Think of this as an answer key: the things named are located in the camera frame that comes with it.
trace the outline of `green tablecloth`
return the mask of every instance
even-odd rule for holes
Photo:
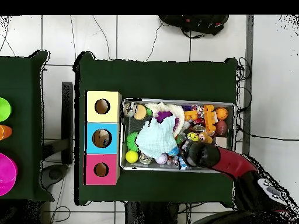
[[[74,66],[75,199],[92,201],[223,202],[232,204],[232,181],[223,174],[122,170],[117,185],[83,185],[84,91],[118,91],[123,98],[235,103],[236,59],[226,62],[99,61],[83,52]]]
[[[15,186],[0,199],[52,200],[39,184],[41,161],[41,68],[48,52],[35,52],[29,58],[0,57],[0,97],[12,106],[11,116],[2,125],[12,135],[0,141],[0,152],[18,167]]]

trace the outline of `towel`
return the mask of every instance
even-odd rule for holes
[[[175,125],[175,116],[164,118],[162,123],[158,123],[156,118],[151,122],[146,121],[143,128],[136,137],[136,144],[139,150],[154,159],[162,153],[168,153],[177,147],[172,135]]]
[[[180,133],[180,130],[182,129],[185,123],[184,110],[181,106],[177,106],[173,104],[164,105],[163,102],[160,102],[159,104],[148,103],[145,104],[145,106],[151,109],[153,117],[157,117],[159,111],[170,111],[176,118],[179,119],[178,126],[173,132],[173,137],[176,137],[178,133]]]

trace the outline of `green bowl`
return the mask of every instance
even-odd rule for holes
[[[0,98],[0,122],[6,120],[12,112],[11,105],[3,98]]]

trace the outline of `pink box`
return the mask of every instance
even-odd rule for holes
[[[108,171],[103,177],[95,173],[95,167],[99,163],[107,165]],[[120,175],[119,155],[86,155],[86,185],[116,185]]]

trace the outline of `metal tray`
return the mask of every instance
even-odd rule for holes
[[[191,105],[207,105],[211,104],[216,108],[225,107],[228,110],[228,117],[225,120],[227,123],[227,149],[234,150],[235,145],[235,130],[236,130],[236,106],[232,103],[222,103],[222,102],[207,102],[207,101],[185,101],[185,100],[158,100],[158,99],[131,99],[126,98],[123,99],[121,103],[121,109],[123,109],[124,104],[127,102],[136,102],[138,104],[147,104],[147,103],[159,103],[163,102],[164,104],[175,104],[180,106],[191,106]],[[121,115],[121,124],[120,124],[120,167],[126,170],[152,170],[152,171],[168,171],[168,172],[195,172],[195,173],[218,173],[217,171],[213,171],[210,169],[202,169],[202,168],[192,168],[190,170],[181,171],[179,169],[174,169],[173,167],[165,164],[160,165],[156,161],[152,161],[149,165],[142,164],[137,161],[135,163],[129,163],[126,161],[126,153],[128,151],[126,140],[130,133],[134,131],[140,131],[144,125],[144,123],[149,120],[151,116],[146,116],[143,120],[136,120],[135,118],[129,118]]]

